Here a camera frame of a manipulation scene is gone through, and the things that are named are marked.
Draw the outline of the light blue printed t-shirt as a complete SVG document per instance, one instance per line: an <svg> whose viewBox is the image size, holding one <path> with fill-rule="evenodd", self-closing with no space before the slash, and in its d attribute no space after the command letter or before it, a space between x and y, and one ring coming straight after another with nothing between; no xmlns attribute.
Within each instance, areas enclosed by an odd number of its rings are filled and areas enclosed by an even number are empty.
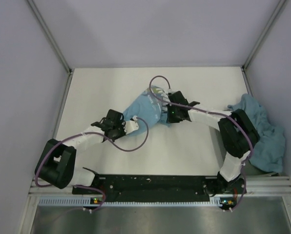
<svg viewBox="0 0 291 234"><path fill-rule="evenodd" d="M158 86L151 86L151 90L155 96L160 99L169 101L167 93L163 88ZM124 120L128 121L134 116L141 117L152 128L155 124L163 124L170 127L167 123L167 104L153 97L150 89L143 91L124 112ZM141 120L137 120L139 129L130 133L129 136L136 136L146 132L146 126Z"/></svg>

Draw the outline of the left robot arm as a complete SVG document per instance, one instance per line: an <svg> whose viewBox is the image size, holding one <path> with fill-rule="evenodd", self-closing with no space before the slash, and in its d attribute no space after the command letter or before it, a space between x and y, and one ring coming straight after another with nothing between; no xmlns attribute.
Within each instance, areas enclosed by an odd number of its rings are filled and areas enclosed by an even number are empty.
<svg viewBox="0 0 291 234"><path fill-rule="evenodd" d="M114 142L125 135L124 115L115 110L109 110L106 117L92 123L82 132L64 140L54 138L48 140L35 168L35 184L38 179L48 182L44 187L55 186L65 188L75 173L76 156L95 144L106 140Z"/></svg>

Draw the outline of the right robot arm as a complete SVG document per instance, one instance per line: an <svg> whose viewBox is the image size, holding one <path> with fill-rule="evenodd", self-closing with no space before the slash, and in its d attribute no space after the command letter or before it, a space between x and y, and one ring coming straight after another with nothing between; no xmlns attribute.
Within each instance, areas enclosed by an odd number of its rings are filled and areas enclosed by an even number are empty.
<svg viewBox="0 0 291 234"><path fill-rule="evenodd" d="M207 110L199 102L189 103L181 91L168 93L167 122L183 120L207 125L220 133L226 155L217 174L212 193L228 193L235 187L247 158L260 136L242 109L235 111Z"/></svg>

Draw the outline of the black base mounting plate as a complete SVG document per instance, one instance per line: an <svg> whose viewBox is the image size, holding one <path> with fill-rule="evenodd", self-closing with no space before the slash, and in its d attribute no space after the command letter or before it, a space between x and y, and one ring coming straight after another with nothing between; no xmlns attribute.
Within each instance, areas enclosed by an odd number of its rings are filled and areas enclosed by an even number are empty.
<svg viewBox="0 0 291 234"><path fill-rule="evenodd" d="M211 196L243 192L244 180L239 177L230 190L213 194L216 179L217 176L99 174L90 187L103 191L107 202L209 201Z"/></svg>

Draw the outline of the light blue plain t-shirt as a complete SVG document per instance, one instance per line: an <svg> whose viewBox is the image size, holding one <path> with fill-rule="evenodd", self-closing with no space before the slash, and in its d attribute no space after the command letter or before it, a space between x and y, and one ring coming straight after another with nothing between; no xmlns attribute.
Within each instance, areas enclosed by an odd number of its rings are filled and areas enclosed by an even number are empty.
<svg viewBox="0 0 291 234"><path fill-rule="evenodd" d="M243 94L240 102L228 105L228 109L245 111L259 134L260 139L253 148L250 163L266 173L282 173L286 149L284 129L272 125L266 108L249 94Z"/></svg>

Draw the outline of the aluminium frame post left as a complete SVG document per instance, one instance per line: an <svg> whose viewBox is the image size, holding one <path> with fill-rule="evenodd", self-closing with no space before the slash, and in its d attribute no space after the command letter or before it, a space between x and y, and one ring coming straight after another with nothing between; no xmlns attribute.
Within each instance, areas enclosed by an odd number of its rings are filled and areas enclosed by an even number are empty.
<svg viewBox="0 0 291 234"><path fill-rule="evenodd" d="M65 59L59 45L57 44L51 30L49 29L46 21L44 20L40 10L38 9L34 0L25 0L30 11L32 12L34 18L36 19L38 25L40 26L46 40L48 41L50 47L52 48L55 56L59 60L60 64L64 68L65 72L70 75L72 73L72 68L69 66L67 60Z"/></svg>

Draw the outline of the aluminium frame post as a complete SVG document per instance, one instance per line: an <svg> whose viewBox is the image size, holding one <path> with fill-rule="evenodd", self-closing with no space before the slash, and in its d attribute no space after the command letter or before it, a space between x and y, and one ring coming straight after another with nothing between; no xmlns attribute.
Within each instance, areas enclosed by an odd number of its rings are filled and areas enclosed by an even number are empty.
<svg viewBox="0 0 291 234"><path fill-rule="evenodd" d="M40 26L46 40L48 41L50 47L52 48L55 56L59 60L60 64L64 68L65 72L70 75L72 73L72 68L69 66L67 60L65 59L59 45L57 44L51 30L49 29L46 21L44 20L40 10L38 9L34 0L25 0L30 11L32 12L34 18L36 19L38 25Z"/></svg>
<svg viewBox="0 0 291 234"><path fill-rule="evenodd" d="M273 10L271 16L269 17L266 25L264 26L261 34L259 35L256 43L254 44L253 48L251 49L247 59L245 60L242 70L246 71L251 63L253 62L254 58L260 51L260 48L263 46L265 40L267 39L268 35L270 34L272 28L275 26L277 20L281 16L282 12L284 11L286 5L288 4L288 0L279 0L275 9Z"/></svg>

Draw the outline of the aluminium frame post right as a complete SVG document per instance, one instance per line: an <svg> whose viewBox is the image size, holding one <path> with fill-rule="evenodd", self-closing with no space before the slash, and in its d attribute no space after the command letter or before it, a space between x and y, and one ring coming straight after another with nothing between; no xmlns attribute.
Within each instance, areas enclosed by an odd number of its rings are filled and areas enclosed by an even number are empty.
<svg viewBox="0 0 291 234"><path fill-rule="evenodd" d="M265 40L267 39L268 35L270 34L272 28L275 26L277 20L281 16L282 12L284 11L286 5L288 4L288 0L279 0L275 9L273 10L271 16L269 17L266 25L264 26L261 34L259 35L256 43L254 44L253 48L251 49L247 59L245 60L242 70L246 71L251 63L253 62L254 58L260 51L260 48L263 46Z"/></svg>

